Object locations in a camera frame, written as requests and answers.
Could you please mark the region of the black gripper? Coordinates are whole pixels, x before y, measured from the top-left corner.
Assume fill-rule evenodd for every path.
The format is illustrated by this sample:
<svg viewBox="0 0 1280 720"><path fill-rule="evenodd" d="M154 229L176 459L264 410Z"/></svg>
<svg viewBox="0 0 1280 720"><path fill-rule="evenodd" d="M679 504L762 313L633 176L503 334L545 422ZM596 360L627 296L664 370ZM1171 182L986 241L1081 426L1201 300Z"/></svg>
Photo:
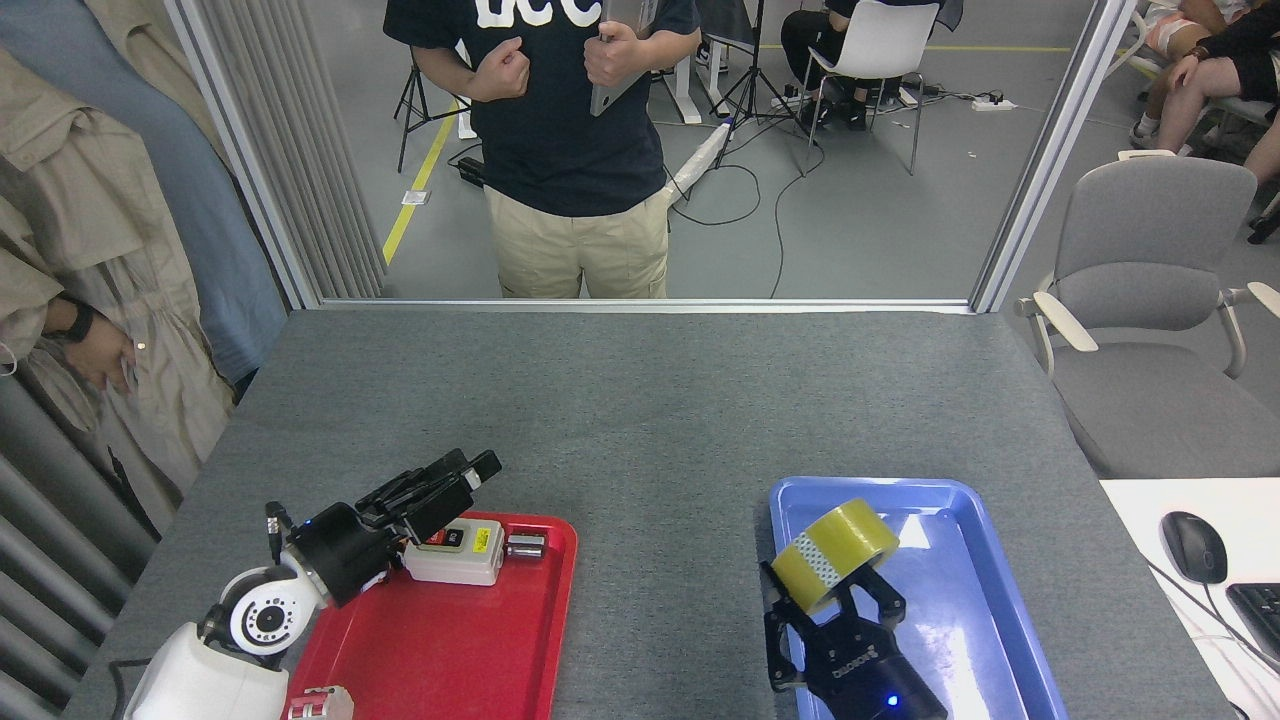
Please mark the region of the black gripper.
<svg viewBox="0 0 1280 720"><path fill-rule="evenodd" d="M468 459L453 448L425 468L401 473L357 501L355 509L342 502L325 507L289 529L287 543L323 583L323 596L340 609L390 569L401 546L393 530L366 527L361 518L389 523L421 544L470 509L474 491L500 469L494 452Z"/></svg>
<svg viewBox="0 0 1280 720"><path fill-rule="evenodd" d="M771 689L808 688L835 719L946 719L948 710L899 648L892 630L906 618L905 598L874 569L858 568L841 580L847 612L824 624L800 609L777 571L760 561L767 585L763 621ZM877 606L877 623L859 618L852 589ZM783 650L791 626L804 648L799 670Z"/></svg>

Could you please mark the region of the person's hand with watch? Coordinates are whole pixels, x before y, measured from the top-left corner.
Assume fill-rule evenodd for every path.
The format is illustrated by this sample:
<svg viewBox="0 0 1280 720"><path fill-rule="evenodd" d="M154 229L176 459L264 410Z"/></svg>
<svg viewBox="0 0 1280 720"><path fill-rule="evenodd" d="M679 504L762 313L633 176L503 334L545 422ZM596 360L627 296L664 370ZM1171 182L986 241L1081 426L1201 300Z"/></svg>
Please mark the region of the person's hand with watch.
<svg viewBox="0 0 1280 720"><path fill-rule="evenodd" d="M125 369L133 366L133 340L104 316L96 316L86 337L65 346L67 361L81 378L99 389L113 386L123 395L131 395Z"/></svg>

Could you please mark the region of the standing person's right hand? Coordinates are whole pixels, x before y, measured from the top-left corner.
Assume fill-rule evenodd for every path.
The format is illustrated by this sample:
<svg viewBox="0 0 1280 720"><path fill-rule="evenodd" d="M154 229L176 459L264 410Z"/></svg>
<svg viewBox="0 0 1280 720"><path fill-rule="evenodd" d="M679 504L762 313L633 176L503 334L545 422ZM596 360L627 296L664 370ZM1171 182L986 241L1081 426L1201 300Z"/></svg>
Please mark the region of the standing person's right hand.
<svg viewBox="0 0 1280 720"><path fill-rule="evenodd" d="M479 63L463 95L479 102L522 97L527 92L530 67L522 38L500 42Z"/></svg>

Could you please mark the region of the standing person's left hand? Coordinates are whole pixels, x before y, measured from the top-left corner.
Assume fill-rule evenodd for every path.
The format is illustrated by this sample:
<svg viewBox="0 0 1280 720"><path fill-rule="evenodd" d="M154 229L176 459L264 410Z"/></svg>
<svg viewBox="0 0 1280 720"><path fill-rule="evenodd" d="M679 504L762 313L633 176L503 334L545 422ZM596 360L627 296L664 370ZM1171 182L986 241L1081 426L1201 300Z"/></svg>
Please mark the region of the standing person's left hand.
<svg viewBox="0 0 1280 720"><path fill-rule="evenodd" d="M604 20L596 35L584 44L588 79L600 87L614 87L628 76L646 69L645 41L627 24Z"/></svg>

